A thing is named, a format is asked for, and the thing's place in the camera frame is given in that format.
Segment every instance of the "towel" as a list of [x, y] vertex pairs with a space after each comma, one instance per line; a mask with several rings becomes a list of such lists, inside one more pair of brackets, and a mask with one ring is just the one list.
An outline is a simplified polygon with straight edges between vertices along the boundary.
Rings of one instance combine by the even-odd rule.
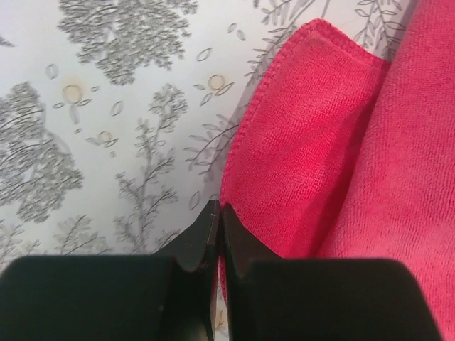
[[455, 340], [454, 19], [455, 1], [421, 0], [391, 65], [324, 21], [300, 28], [252, 98], [220, 196], [282, 257], [402, 261], [445, 340]]

